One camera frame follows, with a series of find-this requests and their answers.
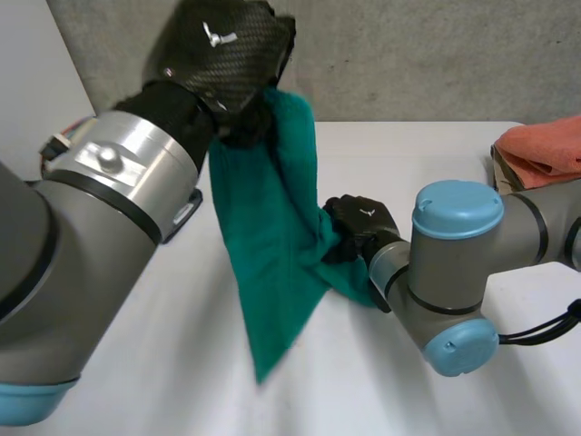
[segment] light blue end cap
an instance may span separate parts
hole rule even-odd
[[[456,324],[434,337],[424,347],[424,359],[437,373],[456,377],[488,362],[498,348],[498,334],[489,320]]]
[[[0,425],[31,425],[48,418],[76,381],[49,386],[0,384]]]
[[[500,195],[490,186],[445,180],[418,193],[412,221],[414,228],[434,239],[467,239],[496,227],[504,211]]]

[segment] concrete wall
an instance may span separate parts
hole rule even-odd
[[[48,0],[97,110],[139,89],[174,0]],[[581,112],[581,2],[271,0],[297,16],[282,87],[320,120],[511,120]]]

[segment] silver metal ring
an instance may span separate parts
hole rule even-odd
[[[170,135],[118,111],[101,114],[78,145],[57,158],[55,170],[73,171],[114,189],[147,213],[163,238],[198,181],[192,158]]]

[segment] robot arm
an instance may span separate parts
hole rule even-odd
[[[395,313],[433,368],[446,376],[471,372],[499,343],[542,343],[576,325],[578,313],[569,313],[548,323],[558,326],[542,340],[514,341],[523,333],[498,335],[480,306],[492,273],[548,262],[581,271],[579,193],[581,180],[502,197],[480,183],[433,183],[416,199],[411,243],[399,238],[383,204],[331,199],[326,210],[345,235],[331,261],[361,256],[374,301]]]
[[[261,95],[293,38],[294,21],[265,2],[185,0],[143,90],[101,114],[34,189],[0,164],[0,425],[45,419],[79,379],[212,139],[247,147],[271,128]]]

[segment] teal cloth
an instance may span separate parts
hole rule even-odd
[[[240,289],[258,383],[292,346],[329,288],[372,305],[363,261],[321,261],[340,238],[317,205],[315,124],[307,102],[266,93],[278,143],[210,148],[214,207]]]

